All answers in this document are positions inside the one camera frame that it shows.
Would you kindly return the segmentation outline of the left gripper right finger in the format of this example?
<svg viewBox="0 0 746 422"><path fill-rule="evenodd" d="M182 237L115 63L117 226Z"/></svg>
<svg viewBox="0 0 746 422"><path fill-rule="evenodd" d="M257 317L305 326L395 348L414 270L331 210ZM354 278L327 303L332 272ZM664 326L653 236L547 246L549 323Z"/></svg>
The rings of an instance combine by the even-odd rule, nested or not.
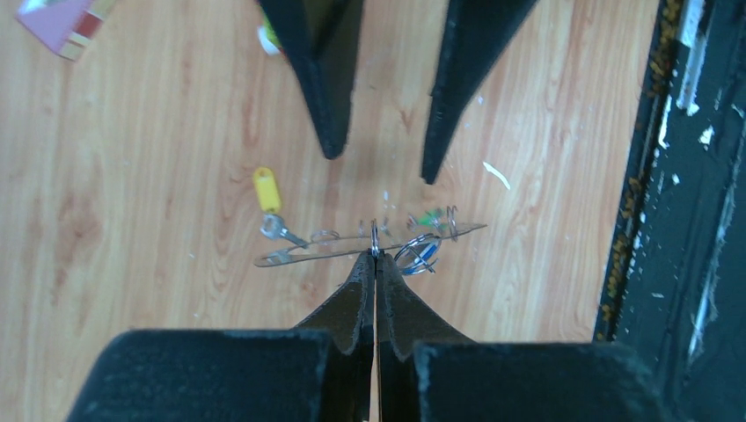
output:
<svg viewBox="0 0 746 422"><path fill-rule="evenodd" d="M419 343L470 344L472 339L440 317L409 286L392 255L376 262L377 339L398 361Z"/></svg>

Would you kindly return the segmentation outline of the yellow key tag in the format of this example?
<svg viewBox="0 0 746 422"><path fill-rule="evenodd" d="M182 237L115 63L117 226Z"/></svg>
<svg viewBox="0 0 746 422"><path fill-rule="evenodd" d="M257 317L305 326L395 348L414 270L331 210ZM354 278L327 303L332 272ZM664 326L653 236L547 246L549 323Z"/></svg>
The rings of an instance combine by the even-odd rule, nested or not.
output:
<svg viewBox="0 0 746 422"><path fill-rule="evenodd" d="M267 167L258 167L252 175L252 182L261 211L265 214L279 214L282 198L274 172Z"/></svg>

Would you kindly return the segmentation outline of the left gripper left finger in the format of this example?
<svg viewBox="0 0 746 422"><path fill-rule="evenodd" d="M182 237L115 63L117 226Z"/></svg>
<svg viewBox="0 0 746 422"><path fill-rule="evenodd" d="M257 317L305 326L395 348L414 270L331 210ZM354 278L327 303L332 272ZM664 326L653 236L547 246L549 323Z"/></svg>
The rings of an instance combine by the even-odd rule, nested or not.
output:
<svg viewBox="0 0 746 422"><path fill-rule="evenodd" d="M373 336L375 274L376 259L362 252L346 280L296 328L327 331L342 353L351 354Z"/></svg>

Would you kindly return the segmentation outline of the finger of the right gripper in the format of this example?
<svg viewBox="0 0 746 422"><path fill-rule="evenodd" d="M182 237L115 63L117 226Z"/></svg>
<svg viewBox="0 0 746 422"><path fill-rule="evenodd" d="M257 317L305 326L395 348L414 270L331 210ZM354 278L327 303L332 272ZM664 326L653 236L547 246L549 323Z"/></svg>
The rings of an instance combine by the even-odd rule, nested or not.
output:
<svg viewBox="0 0 746 422"><path fill-rule="evenodd" d="M436 182L465 108L535 4L449 2L423 144L421 177L426 184Z"/></svg>
<svg viewBox="0 0 746 422"><path fill-rule="evenodd" d="M325 158L343 154L355 87L364 2L261 0L296 74Z"/></svg>

